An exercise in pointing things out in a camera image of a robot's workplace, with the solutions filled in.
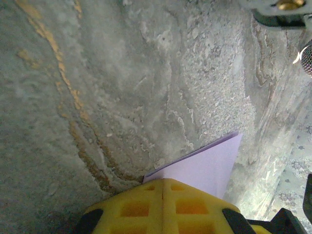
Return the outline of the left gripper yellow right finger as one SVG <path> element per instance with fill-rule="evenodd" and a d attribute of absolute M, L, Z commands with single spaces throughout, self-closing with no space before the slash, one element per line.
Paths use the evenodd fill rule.
<path fill-rule="evenodd" d="M 173 179 L 163 180 L 164 234 L 256 234 L 239 209 Z"/>

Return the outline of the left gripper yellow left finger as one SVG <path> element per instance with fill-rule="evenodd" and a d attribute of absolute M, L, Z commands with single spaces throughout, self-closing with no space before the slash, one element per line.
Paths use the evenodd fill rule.
<path fill-rule="evenodd" d="M 89 207 L 81 234 L 161 234 L 162 181 L 148 182 Z"/>

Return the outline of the lilac paper sheet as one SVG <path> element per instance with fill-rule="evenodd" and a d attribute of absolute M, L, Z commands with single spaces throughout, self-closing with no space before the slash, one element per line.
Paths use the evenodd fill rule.
<path fill-rule="evenodd" d="M 230 133 L 148 173 L 143 183 L 171 178 L 222 198 L 238 155 L 242 134 Z"/>

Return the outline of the red glitter microphone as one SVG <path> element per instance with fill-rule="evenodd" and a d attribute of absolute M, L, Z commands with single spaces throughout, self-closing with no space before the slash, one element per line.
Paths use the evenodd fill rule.
<path fill-rule="evenodd" d="M 312 39 L 299 47 L 297 56 L 292 63 L 296 64 L 297 62 L 300 62 L 305 73 L 312 78 Z"/>

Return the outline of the black hard case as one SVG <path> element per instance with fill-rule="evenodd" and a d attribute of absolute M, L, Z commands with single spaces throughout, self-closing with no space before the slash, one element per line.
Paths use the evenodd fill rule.
<path fill-rule="evenodd" d="M 238 0 L 262 25 L 312 31 L 312 0 Z"/>

